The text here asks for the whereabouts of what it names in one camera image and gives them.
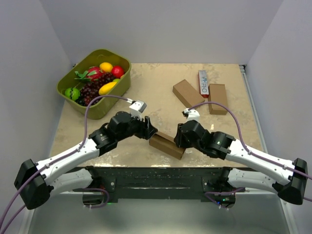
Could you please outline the green plastic basket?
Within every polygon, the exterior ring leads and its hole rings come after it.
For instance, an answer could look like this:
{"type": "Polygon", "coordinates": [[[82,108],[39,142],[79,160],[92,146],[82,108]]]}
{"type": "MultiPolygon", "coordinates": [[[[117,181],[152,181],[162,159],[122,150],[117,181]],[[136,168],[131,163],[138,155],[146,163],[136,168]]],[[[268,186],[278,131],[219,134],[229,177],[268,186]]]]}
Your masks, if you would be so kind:
{"type": "Polygon", "coordinates": [[[84,114],[91,100],[100,95],[122,96],[130,88],[131,63],[106,49],[91,52],[57,84],[57,92],[84,114]]]}

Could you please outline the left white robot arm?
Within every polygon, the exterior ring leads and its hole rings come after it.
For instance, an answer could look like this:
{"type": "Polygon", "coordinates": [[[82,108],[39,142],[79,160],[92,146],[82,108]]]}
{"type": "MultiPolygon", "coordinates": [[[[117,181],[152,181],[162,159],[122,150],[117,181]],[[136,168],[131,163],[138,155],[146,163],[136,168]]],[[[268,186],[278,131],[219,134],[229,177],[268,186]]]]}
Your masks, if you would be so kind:
{"type": "Polygon", "coordinates": [[[52,183],[69,170],[115,149],[118,142],[128,137],[149,140],[157,132],[148,116],[141,120],[119,111],[78,145],[37,163],[31,159],[24,161],[14,185],[26,208],[35,209],[43,205],[56,189],[52,183]]]}

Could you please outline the brown cardboard box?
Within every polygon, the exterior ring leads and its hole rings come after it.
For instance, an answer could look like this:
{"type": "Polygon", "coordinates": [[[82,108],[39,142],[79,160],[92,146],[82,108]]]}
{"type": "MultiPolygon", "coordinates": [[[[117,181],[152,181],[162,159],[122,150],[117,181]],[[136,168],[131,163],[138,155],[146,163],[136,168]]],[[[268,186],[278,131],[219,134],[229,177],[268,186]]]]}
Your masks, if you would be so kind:
{"type": "Polygon", "coordinates": [[[155,133],[149,139],[149,145],[178,160],[182,159],[185,152],[184,148],[177,147],[173,137],[162,132],[155,133]]]}

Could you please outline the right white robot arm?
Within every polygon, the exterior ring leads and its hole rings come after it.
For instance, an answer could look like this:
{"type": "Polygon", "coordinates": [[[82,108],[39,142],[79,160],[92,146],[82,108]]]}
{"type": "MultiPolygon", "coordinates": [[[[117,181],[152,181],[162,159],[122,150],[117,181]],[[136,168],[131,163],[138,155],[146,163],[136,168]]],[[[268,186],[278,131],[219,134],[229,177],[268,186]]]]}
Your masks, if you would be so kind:
{"type": "Polygon", "coordinates": [[[251,169],[227,169],[215,182],[224,192],[248,187],[272,192],[294,205],[304,201],[308,166],[303,159],[291,161],[247,148],[224,132],[210,133],[196,120],[178,124],[174,142],[179,148],[195,148],[211,158],[240,163],[251,169]]]}

